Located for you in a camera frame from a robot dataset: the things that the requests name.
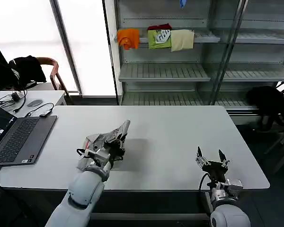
laptop keyboard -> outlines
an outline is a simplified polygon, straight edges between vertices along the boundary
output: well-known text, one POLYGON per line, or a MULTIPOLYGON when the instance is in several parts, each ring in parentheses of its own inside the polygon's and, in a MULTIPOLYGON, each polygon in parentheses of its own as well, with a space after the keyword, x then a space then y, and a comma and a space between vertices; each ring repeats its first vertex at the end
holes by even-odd
POLYGON ((19 151, 27 140, 29 134, 38 122, 38 118, 24 119, 16 130, 12 133, 10 139, 1 149, 0 163, 15 161, 19 151))

beige towel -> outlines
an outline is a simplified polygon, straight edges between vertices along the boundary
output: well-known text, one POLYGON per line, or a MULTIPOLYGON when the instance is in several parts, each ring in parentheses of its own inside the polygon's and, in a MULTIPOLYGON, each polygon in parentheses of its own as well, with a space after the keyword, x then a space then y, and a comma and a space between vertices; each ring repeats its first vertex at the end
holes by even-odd
POLYGON ((190 30, 171 31, 171 51, 192 49, 194 47, 195 33, 190 30))

laptop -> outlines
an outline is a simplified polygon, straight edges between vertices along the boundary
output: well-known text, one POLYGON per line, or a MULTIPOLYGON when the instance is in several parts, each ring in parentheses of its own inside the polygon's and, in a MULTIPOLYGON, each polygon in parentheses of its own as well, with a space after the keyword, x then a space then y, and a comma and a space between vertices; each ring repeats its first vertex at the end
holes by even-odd
POLYGON ((0 166, 36 162, 57 116, 17 118, 0 108, 0 166))

blue object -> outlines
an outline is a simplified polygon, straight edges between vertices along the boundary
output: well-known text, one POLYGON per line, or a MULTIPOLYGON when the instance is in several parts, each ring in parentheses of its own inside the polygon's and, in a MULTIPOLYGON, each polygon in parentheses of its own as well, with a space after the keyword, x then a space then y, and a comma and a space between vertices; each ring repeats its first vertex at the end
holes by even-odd
POLYGON ((183 8, 186 4, 186 0, 180 0, 180 7, 183 8))

power adapter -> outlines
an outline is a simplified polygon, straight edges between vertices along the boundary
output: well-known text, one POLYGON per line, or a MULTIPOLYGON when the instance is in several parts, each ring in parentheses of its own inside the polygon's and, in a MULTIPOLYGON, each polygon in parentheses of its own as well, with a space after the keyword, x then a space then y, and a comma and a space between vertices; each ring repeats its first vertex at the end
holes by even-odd
POLYGON ((17 92, 14 92, 11 94, 11 98, 15 101, 18 102, 20 100, 19 95, 17 94, 17 92))

